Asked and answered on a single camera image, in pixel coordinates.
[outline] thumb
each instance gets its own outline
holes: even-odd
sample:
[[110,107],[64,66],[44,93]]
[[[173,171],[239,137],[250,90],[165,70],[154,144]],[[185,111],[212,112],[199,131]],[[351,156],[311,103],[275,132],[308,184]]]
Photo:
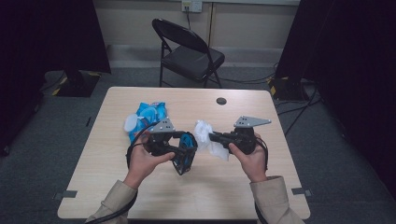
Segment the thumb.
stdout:
[[244,158],[245,154],[234,143],[230,143],[228,147],[238,160],[241,161]]
[[161,155],[161,156],[155,157],[155,158],[157,159],[156,161],[158,162],[158,164],[160,164],[160,163],[164,163],[166,161],[170,161],[174,157],[175,157],[175,152],[168,152],[164,155]]

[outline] folding chair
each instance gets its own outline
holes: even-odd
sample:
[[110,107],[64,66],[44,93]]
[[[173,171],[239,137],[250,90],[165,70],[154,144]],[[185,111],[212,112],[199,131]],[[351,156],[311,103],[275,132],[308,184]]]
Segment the folding chair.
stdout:
[[[224,63],[223,53],[209,48],[195,32],[170,21],[154,19],[152,27],[162,41],[160,87],[163,83],[172,87],[163,81],[163,69],[167,68],[195,82],[204,82],[204,88],[208,80],[218,83],[222,88],[216,70]],[[179,46],[171,49],[166,40]],[[212,74],[216,80],[209,79]]]

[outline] wall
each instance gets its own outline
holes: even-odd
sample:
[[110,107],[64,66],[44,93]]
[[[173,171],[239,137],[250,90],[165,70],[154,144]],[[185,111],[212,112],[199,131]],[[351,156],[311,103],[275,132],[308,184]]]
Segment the wall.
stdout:
[[[298,6],[295,0],[277,1],[282,5],[273,5],[275,0],[258,5],[203,2],[202,13],[190,13],[191,29],[214,48],[283,49]],[[188,27],[180,1],[93,2],[107,45],[159,47],[154,18]]]

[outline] sleeve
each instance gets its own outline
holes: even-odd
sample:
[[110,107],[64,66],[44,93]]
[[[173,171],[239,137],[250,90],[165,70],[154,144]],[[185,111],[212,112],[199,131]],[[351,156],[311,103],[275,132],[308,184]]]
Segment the sleeve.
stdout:
[[[86,222],[95,220],[99,217],[105,217],[107,215],[113,214],[114,212],[119,211],[123,206],[125,206],[128,202],[130,202],[134,196],[136,195],[137,190],[131,189],[127,185],[125,185],[122,181],[118,180],[110,192],[107,194],[104,201],[102,201],[102,205],[99,207],[97,212],[86,220]],[[106,224],[126,224],[128,223],[128,212],[122,214],[120,217],[113,218],[107,222]]]
[[304,223],[290,208],[282,176],[269,176],[266,181],[250,183],[250,188],[254,201],[268,224]]

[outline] hand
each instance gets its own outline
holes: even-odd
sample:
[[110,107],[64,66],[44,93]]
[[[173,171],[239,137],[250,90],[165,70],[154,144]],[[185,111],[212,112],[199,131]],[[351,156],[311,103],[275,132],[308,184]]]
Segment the hand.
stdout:
[[[259,134],[254,133],[256,137],[261,138]],[[242,169],[252,183],[267,180],[265,174],[265,153],[264,149],[256,145],[254,151],[245,155],[235,144],[230,143],[229,148],[235,157],[241,162]]]
[[[144,132],[136,140],[135,144],[147,143],[149,135],[149,132]],[[170,161],[174,156],[174,152],[169,152],[165,155],[154,157],[148,153],[144,145],[135,146],[132,150],[129,172],[123,182],[133,189],[138,189],[142,181],[154,171],[157,165]]]

